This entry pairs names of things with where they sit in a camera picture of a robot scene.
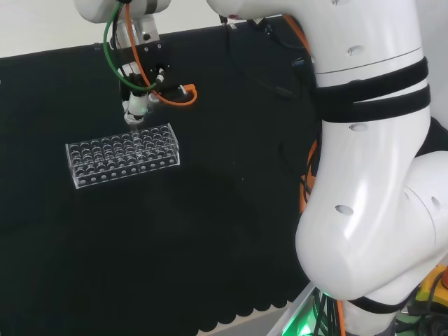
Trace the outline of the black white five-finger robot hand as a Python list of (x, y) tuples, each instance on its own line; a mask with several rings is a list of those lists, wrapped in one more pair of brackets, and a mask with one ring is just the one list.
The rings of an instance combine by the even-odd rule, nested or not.
[(135, 60), (131, 48), (119, 48), (116, 52), (118, 73), (125, 80), (139, 87), (155, 86), (142, 92), (120, 83), (124, 119), (128, 125), (140, 125), (157, 107), (184, 108), (197, 100), (195, 85), (182, 84), (173, 75), (168, 51), (166, 45), (158, 42), (137, 46), (139, 61)]

